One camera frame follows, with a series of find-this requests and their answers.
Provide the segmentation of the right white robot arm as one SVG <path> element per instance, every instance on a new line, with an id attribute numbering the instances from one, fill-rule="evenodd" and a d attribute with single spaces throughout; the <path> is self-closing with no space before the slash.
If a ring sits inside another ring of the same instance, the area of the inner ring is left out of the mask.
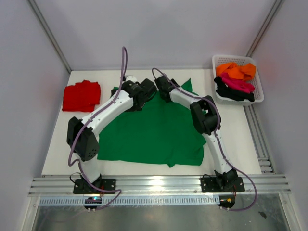
<path id="1" fill-rule="evenodd" d="M 223 192 L 235 191 L 238 174 L 225 154 L 220 133 L 221 118 L 212 97 L 193 95 L 164 75 L 154 81 L 165 102 L 178 103 L 190 110 L 193 126 L 204 137 L 212 155 L 216 187 Z"/>

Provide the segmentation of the aluminium front rail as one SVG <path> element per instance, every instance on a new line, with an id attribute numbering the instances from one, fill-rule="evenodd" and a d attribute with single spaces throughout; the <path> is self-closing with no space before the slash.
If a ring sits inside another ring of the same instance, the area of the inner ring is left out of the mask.
<path id="1" fill-rule="evenodd" d="M 201 195 L 201 176 L 104 176 L 115 179 L 115 188 L 123 195 Z M 291 193 L 285 175 L 251 175 L 258 194 Z M 47 175 L 34 178 L 28 195 L 69 196 L 73 194 L 73 182 L 68 175 Z"/>

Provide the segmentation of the right corner frame post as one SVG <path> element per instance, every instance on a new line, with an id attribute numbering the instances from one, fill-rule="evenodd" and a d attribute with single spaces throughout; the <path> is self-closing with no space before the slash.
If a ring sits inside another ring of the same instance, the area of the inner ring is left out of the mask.
<path id="1" fill-rule="evenodd" d="M 283 6 L 285 0 L 275 0 L 273 5 L 271 6 L 268 14 L 266 15 L 260 29 L 258 30 L 250 48 L 246 53 L 246 57 L 252 57 L 253 54 L 256 52 L 258 46 L 260 45 L 262 39 L 264 38 L 266 32 L 268 31 L 269 27 L 271 26 L 272 22 L 274 21 L 275 17 L 279 13 L 281 7 Z"/>

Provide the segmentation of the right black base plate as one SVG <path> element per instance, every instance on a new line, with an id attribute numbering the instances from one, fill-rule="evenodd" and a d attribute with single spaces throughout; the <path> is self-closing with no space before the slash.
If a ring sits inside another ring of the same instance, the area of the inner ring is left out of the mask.
<path id="1" fill-rule="evenodd" d="M 216 181 L 216 177 L 203 176 L 200 178 L 200 186 L 203 193 L 242 193 L 245 191 L 243 179 L 241 177 L 238 177 L 230 186 L 221 188 Z"/>

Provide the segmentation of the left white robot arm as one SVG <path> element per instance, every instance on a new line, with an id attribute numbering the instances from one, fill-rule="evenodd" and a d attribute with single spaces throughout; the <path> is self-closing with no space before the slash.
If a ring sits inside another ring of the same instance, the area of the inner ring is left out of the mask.
<path id="1" fill-rule="evenodd" d="M 99 134 L 123 112 L 141 110 L 155 94 L 156 86 L 151 80 L 139 83 L 134 76 L 126 76 L 106 103 L 81 119 L 74 116 L 69 120 L 66 142 L 71 151 L 68 165 L 78 163 L 88 192 L 96 193 L 101 187 L 96 160 L 100 150 Z"/>

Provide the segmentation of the corner frame post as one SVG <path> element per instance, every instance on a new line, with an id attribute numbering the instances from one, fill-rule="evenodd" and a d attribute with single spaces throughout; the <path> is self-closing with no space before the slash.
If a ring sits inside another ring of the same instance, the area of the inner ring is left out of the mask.
<path id="1" fill-rule="evenodd" d="M 55 53 L 57 54 L 58 58 L 60 59 L 61 63 L 63 64 L 66 71 L 70 74 L 72 72 L 72 69 L 62 51 L 60 48 L 55 36 L 53 35 L 53 32 L 51 31 L 45 17 L 43 16 L 39 6 L 37 5 L 35 0 L 26 0 L 29 7 L 31 8 L 34 16 L 36 17 L 38 23 L 40 24 L 42 30 L 44 31 L 47 39 L 51 43 Z"/>
<path id="2" fill-rule="evenodd" d="M 275 17 L 279 13 L 281 7 L 283 6 L 285 0 L 275 0 L 273 5 L 271 6 L 268 14 L 266 15 L 260 29 L 258 30 L 250 48 L 246 53 L 246 57 L 252 57 L 253 54 L 256 52 L 258 46 L 260 45 L 262 39 L 264 38 L 266 32 L 268 31 L 269 27 L 271 26 L 272 22 L 274 21 Z"/>

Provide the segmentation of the black t shirt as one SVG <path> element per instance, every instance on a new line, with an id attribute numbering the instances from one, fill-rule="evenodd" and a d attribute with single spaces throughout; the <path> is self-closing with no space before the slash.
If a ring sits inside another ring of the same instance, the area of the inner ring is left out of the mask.
<path id="1" fill-rule="evenodd" d="M 255 97 L 253 93 L 244 93 L 238 90 L 234 90 L 228 87 L 223 81 L 221 77 L 214 78 L 214 82 L 217 85 L 216 93 L 224 98 L 229 98 L 235 101 L 244 101 L 248 100 L 250 102 L 255 101 Z"/>

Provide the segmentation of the pink t shirt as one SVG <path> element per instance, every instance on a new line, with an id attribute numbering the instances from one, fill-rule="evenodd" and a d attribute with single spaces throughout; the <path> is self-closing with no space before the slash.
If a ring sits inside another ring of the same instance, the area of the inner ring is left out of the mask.
<path id="1" fill-rule="evenodd" d="M 243 93 L 253 93 L 255 91 L 254 85 L 247 83 L 241 79 L 231 78 L 228 73 L 222 73 L 220 75 L 222 81 L 231 89 L 237 90 Z"/>

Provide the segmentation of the orange t shirt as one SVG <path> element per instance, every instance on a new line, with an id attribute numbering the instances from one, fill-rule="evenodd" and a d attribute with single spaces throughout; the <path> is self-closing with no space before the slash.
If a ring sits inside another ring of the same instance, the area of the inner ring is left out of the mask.
<path id="1" fill-rule="evenodd" d="M 250 81 L 255 77 L 257 68 L 251 63 L 238 66 L 235 62 L 229 62 L 216 67 L 215 71 L 216 76 L 220 76 L 222 73 L 228 73 L 231 78 Z"/>

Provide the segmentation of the green t shirt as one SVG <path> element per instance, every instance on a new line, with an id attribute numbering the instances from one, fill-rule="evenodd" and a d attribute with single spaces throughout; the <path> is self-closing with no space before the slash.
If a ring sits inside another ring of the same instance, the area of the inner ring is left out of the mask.
<path id="1" fill-rule="evenodd" d="M 99 160 L 167 165 L 201 165 L 206 141 L 191 112 L 157 94 L 141 111 L 124 112 L 99 135 Z"/>

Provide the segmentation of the left black controller board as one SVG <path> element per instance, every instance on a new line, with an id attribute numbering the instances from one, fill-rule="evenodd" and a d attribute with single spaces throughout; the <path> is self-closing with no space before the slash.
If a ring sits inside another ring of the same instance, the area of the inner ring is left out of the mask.
<path id="1" fill-rule="evenodd" d="M 96 210 L 102 205 L 102 198 L 98 196 L 88 197 L 84 200 L 83 205 L 87 210 Z"/>

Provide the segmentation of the folded red t shirt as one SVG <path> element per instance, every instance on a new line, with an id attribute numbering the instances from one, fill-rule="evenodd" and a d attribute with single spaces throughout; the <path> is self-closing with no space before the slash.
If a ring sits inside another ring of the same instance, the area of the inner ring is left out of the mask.
<path id="1" fill-rule="evenodd" d="M 62 111 L 93 112 L 100 104 L 101 86 L 98 82 L 83 80 L 64 89 Z"/>

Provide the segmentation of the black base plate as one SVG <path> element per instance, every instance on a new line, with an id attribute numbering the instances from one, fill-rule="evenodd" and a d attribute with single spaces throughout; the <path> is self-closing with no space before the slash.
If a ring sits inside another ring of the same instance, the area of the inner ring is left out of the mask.
<path id="1" fill-rule="evenodd" d="M 238 177 L 230 186 L 221 188 L 216 181 L 216 177 L 203 176 L 200 178 L 200 186 L 203 193 L 242 193 L 245 191 L 243 179 L 241 177 Z"/>
<path id="2" fill-rule="evenodd" d="M 101 179 L 98 178 L 95 182 L 92 183 L 95 187 L 109 191 L 108 193 L 101 192 L 99 190 L 91 187 L 85 179 L 75 180 L 73 194 L 115 194 L 115 192 L 110 192 L 116 189 L 116 180 L 115 179 Z"/>

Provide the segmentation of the right black controller board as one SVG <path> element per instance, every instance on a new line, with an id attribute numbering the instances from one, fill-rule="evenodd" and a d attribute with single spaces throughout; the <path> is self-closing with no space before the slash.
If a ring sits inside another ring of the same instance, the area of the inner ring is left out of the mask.
<path id="1" fill-rule="evenodd" d="M 230 210 L 235 204 L 235 197 L 230 195 L 219 196 L 219 208 Z"/>

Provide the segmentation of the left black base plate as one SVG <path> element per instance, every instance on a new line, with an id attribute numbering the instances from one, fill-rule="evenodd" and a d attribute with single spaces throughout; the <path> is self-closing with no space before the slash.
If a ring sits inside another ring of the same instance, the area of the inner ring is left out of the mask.
<path id="1" fill-rule="evenodd" d="M 116 180 L 115 179 L 101 179 L 98 178 L 95 182 L 92 183 L 95 187 L 109 191 L 108 193 L 101 192 L 99 190 L 91 187 L 85 179 L 75 180 L 73 194 L 115 194 L 115 192 L 110 192 L 116 189 Z"/>

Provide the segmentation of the white plastic basket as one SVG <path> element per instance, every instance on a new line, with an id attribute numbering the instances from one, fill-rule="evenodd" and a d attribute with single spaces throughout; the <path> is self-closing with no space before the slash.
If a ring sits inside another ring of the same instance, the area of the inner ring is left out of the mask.
<path id="1" fill-rule="evenodd" d="M 249 106 L 264 100 L 256 62 L 250 57 L 212 57 L 214 93 L 220 104 Z"/>

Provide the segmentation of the left corner frame post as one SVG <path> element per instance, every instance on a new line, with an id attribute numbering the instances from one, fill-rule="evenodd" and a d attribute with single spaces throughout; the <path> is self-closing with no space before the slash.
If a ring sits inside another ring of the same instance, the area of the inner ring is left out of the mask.
<path id="1" fill-rule="evenodd" d="M 37 5 L 35 0 L 26 0 L 29 7 L 31 8 L 34 16 L 36 17 L 38 23 L 40 24 L 42 30 L 44 31 L 47 39 L 51 43 L 55 53 L 57 54 L 58 58 L 60 59 L 61 63 L 63 64 L 66 71 L 70 74 L 72 72 L 72 69 L 62 51 L 60 48 L 55 36 L 53 35 L 53 32 L 51 31 L 45 17 L 43 16 L 39 6 Z"/>

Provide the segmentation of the black controller board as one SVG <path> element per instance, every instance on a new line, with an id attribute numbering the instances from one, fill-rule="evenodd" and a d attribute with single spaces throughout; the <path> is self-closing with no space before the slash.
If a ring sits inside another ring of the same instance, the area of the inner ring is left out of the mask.
<path id="1" fill-rule="evenodd" d="M 219 208 L 230 210 L 235 204 L 235 197 L 230 195 L 219 196 Z"/>
<path id="2" fill-rule="evenodd" d="M 102 205 L 102 198 L 98 196 L 88 197 L 84 200 L 83 205 L 87 210 L 96 210 Z"/>

